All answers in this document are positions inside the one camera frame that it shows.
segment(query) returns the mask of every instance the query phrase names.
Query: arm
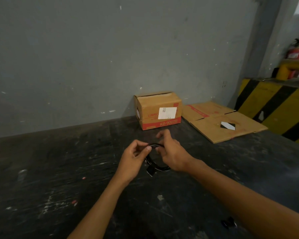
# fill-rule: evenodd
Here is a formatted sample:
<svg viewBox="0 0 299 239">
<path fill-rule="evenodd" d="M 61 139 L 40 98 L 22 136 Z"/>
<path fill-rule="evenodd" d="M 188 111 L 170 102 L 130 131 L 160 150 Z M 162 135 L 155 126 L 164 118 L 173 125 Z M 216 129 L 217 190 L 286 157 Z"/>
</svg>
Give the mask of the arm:
<svg viewBox="0 0 299 239">
<path fill-rule="evenodd" d="M 299 238 L 299 214 L 208 167 L 203 161 L 190 156 L 169 130 L 158 147 L 163 161 L 172 169 L 193 176 L 217 197 L 255 235 L 263 238 Z"/>
<path fill-rule="evenodd" d="M 119 196 L 129 182 L 136 177 L 144 158 L 152 149 L 148 146 L 141 151 L 141 146 L 147 146 L 147 143 L 134 140 L 125 149 L 110 183 L 68 239 L 103 238 Z"/>
</svg>

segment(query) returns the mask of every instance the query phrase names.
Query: forearm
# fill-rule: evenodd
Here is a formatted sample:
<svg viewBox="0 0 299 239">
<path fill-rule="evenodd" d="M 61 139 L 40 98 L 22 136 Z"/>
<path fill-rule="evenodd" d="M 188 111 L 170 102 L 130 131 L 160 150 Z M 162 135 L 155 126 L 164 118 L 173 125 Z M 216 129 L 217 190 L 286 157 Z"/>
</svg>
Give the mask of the forearm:
<svg viewBox="0 0 299 239">
<path fill-rule="evenodd" d="M 193 160 L 187 172 L 215 195 L 253 233 L 263 238 L 299 238 L 299 214 Z"/>
<path fill-rule="evenodd" d="M 98 201 L 69 235 L 68 239 L 103 238 L 117 200 L 125 187 L 126 185 L 114 176 Z"/>
</svg>

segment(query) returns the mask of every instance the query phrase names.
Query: right hand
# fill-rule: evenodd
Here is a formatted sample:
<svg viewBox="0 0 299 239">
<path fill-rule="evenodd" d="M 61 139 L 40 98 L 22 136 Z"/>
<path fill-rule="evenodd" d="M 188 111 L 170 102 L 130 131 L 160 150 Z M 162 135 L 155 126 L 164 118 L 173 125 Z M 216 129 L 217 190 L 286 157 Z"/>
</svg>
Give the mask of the right hand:
<svg viewBox="0 0 299 239">
<path fill-rule="evenodd" d="M 165 164 L 175 171 L 186 171 L 186 166 L 191 163 L 193 158 L 179 143 L 179 141 L 172 139 L 171 133 L 168 129 L 160 131 L 156 138 L 164 137 L 159 143 L 163 147 L 157 147 L 156 151 L 160 153 Z"/>
</svg>

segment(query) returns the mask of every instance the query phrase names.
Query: workbench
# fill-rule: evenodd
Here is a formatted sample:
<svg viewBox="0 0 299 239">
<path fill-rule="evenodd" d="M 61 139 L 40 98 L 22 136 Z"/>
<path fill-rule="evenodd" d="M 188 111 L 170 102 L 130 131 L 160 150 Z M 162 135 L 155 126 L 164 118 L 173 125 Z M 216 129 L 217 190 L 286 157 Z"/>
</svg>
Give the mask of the workbench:
<svg viewBox="0 0 299 239">
<path fill-rule="evenodd" d="M 299 213 L 299 144 L 270 131 L 212 144 L 189 123 L 166 127 L 195 158 Z M 135 117 L 0 138 L 0 238 L 66 238 L 103 192 L 134 139 Z M 144 163 L 119 198 L 105 238 L 252 238 L 189 175 L 150 177 Z M 224 228 L 232 216 L 238 227 Z"/>
</svg>

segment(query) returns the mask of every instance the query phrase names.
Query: left hand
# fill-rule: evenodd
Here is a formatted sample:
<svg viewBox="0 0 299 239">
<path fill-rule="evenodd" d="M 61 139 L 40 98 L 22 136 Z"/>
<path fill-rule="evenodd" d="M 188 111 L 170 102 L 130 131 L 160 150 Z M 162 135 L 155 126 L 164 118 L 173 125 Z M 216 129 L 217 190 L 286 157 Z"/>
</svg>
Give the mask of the left hand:
<svg viewBox="0 0 299 239">
<path fill-rule="evenodd" d="M 114 178 L 128 185 L 137 176 L 145 157 L 152 150 L 152 147 L 147 145 L 146 142 L 134 140 L 124 150 Z"/>
</svg>

